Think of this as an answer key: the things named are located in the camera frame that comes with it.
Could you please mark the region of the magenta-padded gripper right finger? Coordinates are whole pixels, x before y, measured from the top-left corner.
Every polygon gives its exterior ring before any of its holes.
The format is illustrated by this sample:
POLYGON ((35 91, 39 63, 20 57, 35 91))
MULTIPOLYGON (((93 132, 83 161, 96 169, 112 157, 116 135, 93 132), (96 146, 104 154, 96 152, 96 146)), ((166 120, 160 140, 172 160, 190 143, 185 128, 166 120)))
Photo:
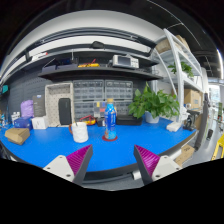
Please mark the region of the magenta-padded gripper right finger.
POLYGON ((134 146, 134 156, 145 185, 181 170, 169 156, 158 156, 138 145, 134 146))

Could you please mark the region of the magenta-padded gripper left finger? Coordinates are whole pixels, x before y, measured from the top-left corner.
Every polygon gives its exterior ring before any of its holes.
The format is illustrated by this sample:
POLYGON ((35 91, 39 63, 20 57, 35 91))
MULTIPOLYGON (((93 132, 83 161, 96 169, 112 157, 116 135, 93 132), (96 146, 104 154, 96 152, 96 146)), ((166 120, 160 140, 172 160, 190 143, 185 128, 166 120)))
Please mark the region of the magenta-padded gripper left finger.
POLYGON ((44 167, 44 170, 77 185, 81 185, 92 155, 93 147, 87 145, 68 156, 57 156, 44 167))

